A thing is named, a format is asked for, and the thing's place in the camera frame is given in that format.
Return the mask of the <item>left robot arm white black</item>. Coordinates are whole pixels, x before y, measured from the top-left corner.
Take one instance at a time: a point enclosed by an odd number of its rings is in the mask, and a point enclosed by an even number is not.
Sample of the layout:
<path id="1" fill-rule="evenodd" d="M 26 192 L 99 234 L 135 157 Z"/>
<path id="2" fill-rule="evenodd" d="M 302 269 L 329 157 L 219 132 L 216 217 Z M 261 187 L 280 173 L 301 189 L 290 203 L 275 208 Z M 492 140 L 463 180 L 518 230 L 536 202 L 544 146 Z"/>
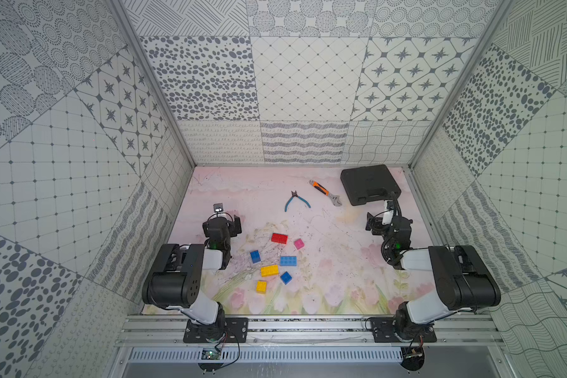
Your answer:
<path id="1" fill-rule="evenodd" d="M 228 267 L 231 239 L 242 232 L 240 218 L 227 213 L 215 212 L 202 227 L 202 244 L 162 245 L 141 287 L 144 304 L 188 317 L 192 343 L 220 342 L 229 335 L 224 308 L 202 292 L 201 278 L 205 271 Z"/>

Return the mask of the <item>dark blue small lego brick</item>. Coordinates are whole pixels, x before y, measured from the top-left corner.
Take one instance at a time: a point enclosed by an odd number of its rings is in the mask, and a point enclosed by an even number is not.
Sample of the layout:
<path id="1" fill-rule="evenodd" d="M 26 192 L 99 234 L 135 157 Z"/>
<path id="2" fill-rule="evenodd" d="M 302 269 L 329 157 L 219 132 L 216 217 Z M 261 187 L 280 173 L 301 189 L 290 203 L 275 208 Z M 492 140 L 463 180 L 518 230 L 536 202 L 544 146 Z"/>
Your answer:
<path id="1" fill-rule="evenodd" d="M 261 262 L 261 255 L 260 255 L 259 251 L 254 250 L 254 251 L 250 252 L 250 259 L 251 259 L 253 264 L 257 264 L 257 263 Z"/>

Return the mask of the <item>yellow small lego brick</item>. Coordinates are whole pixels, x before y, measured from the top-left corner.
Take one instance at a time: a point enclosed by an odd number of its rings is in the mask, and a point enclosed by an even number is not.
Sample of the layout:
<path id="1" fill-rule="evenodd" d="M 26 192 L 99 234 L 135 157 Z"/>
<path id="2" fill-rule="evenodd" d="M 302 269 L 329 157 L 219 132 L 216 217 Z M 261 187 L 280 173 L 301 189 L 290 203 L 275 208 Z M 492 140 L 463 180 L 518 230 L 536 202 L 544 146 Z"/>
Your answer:
<path id="1" fill-rule="evenodd" d="M 256 291 L 258 294 L 265 294 L 265 293 L 267 292 L 267 285 L 268 285 L 268 283 L 267 283 L 266 281 L 264 281 L 264 280 L 259 280 L 259 281 L 256 283 L 255 291 Z"/>

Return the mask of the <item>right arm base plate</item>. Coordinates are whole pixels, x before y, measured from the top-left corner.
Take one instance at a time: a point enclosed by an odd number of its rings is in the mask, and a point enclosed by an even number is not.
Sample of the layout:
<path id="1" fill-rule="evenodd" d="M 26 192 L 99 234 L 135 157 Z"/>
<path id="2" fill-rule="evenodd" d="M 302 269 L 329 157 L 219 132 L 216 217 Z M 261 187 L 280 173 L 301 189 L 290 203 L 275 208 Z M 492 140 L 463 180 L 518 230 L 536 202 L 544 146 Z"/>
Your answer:
<path id="1" fill-rule="evenodd" d="M 395 318 L 368 318 L 366 328 L 375 343 L 435 343 L 437 336 L 433 324 L 414 324 Z"/>

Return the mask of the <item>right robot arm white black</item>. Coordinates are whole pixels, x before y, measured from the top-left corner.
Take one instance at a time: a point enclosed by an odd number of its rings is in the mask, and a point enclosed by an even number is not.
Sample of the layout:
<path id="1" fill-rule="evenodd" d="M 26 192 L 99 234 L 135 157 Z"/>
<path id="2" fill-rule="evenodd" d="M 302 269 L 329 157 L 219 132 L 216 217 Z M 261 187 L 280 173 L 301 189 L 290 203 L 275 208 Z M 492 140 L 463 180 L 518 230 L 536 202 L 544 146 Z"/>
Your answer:
<path id="1" fill-rule="evenodd" d="M 412 220 L 391 210 L 367 214 L 365 229 L 383 238 L 381 255 L 397 271 L 430 272 L 435 289 L 419 299 L 402 302 L 393 327 L 402 341 L 428 333 L 439 320 L 462 311 L 500 304 L 501 290 L 476 249 L 470 245 L 411 247 Z"/>

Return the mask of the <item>light blue lego brick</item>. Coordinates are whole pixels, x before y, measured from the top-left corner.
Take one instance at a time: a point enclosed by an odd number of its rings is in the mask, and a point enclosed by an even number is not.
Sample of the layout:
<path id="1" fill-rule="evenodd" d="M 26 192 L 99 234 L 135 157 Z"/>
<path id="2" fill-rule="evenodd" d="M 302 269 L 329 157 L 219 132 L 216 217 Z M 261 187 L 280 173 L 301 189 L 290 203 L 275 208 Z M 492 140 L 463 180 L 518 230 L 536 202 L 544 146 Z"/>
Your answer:
<path id="1" fill-rule="evenodd" d="M 280 266 L 296 267 L 298 265 L 298 258 L 296 256 L 281 256 Z"/>

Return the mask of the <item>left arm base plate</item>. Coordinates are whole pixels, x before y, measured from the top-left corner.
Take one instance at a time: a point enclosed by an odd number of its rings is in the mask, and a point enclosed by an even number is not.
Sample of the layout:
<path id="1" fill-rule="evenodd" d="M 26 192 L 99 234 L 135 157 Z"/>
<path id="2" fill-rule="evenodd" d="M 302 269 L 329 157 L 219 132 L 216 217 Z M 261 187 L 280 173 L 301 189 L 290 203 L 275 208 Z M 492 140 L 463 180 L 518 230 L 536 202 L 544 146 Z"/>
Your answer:
<path id="1" fill-rule="evenodd" d="M 245 343 L 249 327 L 248 318 L 225 318 L 214 324 L 206 325 L 187 322 L 184 332 L 184 343 Z"/>

